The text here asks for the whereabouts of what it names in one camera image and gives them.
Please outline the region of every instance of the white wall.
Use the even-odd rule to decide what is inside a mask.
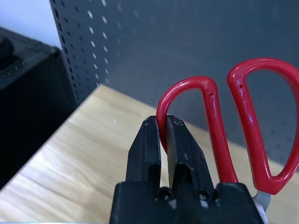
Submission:
[[[0,0],[0,27],[61,47],[49,0]]]

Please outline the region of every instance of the pegboard hole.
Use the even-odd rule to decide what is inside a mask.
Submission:
[[[117,22],[116,25],[117,25],[118,29],[122,29],[120,22]]]
[[[58,28],[59,28],[59,30],[62,32],[64,29],[62,28],[62,26],[61,26],[61,24],[60,23],[58,23]]]
[[[58,11],[55,9],[55,16],[59,19],[59,14],[58,14]]]
[[[105,0],[102,0],[102,4],[104,7],[106,7],[106,5],[107,5]]]
[[[88,10],[87,13],[88,13],[89,17],[90,17],[91,19],[93,19],[93,14],[91,13],[91,11]]]
[[[136,9],[134,9],[133,14],[134,14],[135,18],[139,17],[138,11]]]
[[[107,39],[107,35],[106,35],[106,33],[105,33],[105,32],[102,32],[102,34],[103,34],[103,37],[104,37],[105,39]]]
[[[107,20],[106,20],[106,18],[105,18],[104,16],[102,16],[102,20],[103,20],[103,22],[104,22],[105,24],[107,24]]]
[[[92,34],[94,34],[93,28],[89,27],[89,30]]]

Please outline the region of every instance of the scissors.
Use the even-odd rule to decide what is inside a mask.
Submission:
[[[295,140],[291,154],[283,170],[277,176],[271,175],[263,139],[246,85],[247,75],[256,70],[271,70],[278,73],[289,84],[296,101]],[[257,189],[257,195],[253,200],[263,221],[268,223],[265,211],[270,203],[271,195],[277,194],[286,185],[299,165],[299,71],[291,64],[278,59],[250,59],[233,67],[228,73],[227,82],[241,120],[253,184]],[[182,80],[162,96],[157,107],[157,124],[164,150],[167,153],[166,115],[169,106],[177,95],[190,89],[199,89],[203,95],[210,140],[220,182],[238,183],[223,127],[217,85],[208,77],[195,76]]]

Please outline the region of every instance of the screw hole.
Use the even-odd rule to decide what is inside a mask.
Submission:
[[[210,196],[210,194],[206,190],[204,190],[204,189],[200,189],[199,190],[199,198],[200,198],[200,200],[207,201],[208,198],[209,198],[209,196]]]
[[[161,187],[158,192],[158,197],[164,201],[170,201],[174,198],[174,193],[168,187]]]

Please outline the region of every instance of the light wood surface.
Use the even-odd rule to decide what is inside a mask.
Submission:
[[[118,182],[125,180],[128,150],[155,108],[100,86],[62,125],[0,194],[0,221],[108,223]],[[209,135],[187,125],[218,182]],[[247,152],[229,143],[239,180],[255,194]],[[162,152],[161,185],[167,185]],[[270,161],[273,174],[282,169]],[[266,212],[272,224],[299,223],[299,174],[272,197]]]

